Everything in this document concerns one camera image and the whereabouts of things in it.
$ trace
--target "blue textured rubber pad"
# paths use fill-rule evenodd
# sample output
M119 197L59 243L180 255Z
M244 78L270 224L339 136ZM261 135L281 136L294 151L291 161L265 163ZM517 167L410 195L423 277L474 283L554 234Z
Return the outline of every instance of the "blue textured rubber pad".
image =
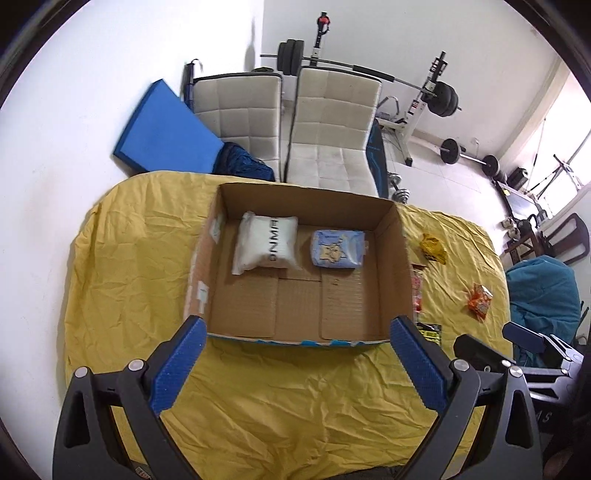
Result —
M398 319L390 323L390 345L398 355L423 404L441 415L447 407L445 380L423 347Z
M222 147L222 140L158 80L136 107L113 154L141 173L211 173Z
M168 357L151 386L150 407L156 415L168 410L177 399L207 338L205 322L198 319Z

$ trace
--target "open cardboard box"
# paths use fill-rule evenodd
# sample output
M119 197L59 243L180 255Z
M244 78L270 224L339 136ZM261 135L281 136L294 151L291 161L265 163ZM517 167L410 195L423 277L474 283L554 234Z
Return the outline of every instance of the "open cardboard box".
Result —
M232 275L242 215L298 217L301 270L255 268ZM318 229L365 231L361 268L316 267ZM402 223L390 200L281 183L218 187L191 261L185 317L211 336L261 343L358 345L389 340L390 320L413 318L411 268Z

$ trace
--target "table covered with yellow cloth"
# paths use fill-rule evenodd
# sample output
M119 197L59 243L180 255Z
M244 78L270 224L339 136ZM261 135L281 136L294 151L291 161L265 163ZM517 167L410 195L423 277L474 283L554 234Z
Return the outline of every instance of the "table covered with yellow cloth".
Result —
M65 375L81 365L117 371L147 358L181 325L200 227L218 184L255 181L154 172L115 186L89 213L74 243L65 315ZM439 212L400 206L411 262L427 261L424 232L447 265L428 262L421 321L442 325L442 346L470 333L511 354L505 275L487 234ZM484 323L466 308L473 283L494 298ZM120 408L126 448L141 460ZM207 340L176 403L161 418L204 480L309 480L405 463L436 414L427 410L388 343L314 348ZM470 445L479 415L461 449Z

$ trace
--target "white plastic package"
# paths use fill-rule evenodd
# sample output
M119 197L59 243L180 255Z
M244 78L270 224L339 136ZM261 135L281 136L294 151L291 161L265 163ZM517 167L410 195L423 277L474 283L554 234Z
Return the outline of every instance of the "white plastic package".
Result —
M246 212L238 228L232 274L255 267L300 268L296 261L297 217L272 218Z

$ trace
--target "chair backrest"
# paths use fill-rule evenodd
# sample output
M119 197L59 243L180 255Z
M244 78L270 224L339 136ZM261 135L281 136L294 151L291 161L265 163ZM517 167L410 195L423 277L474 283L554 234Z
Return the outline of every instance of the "chair backrest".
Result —
M572 220L574 220L574 230L572 230L570 233L561 238L561 240L552 243L551 240L560 231L562 231ZM569 215L567 219L556 228L556 230L553 230L551 234L546 235L544 237L544 248L549 249L548 253L552 257L558 257L561 254L569 250L572 250L575 247L578 247L579 245L583 246L583 253L565 260L564 263L566 265L570 265L571 263L574 263L586 257L590 251L589 230L587 229L587 225L585 225L585 222L576 213L572 213L571 215Z
M290 143L365 150L381 87L360 73L302 67Z
M265 161L279 180L279 73L243 72L197 78L193 97L195 114L213 133Z

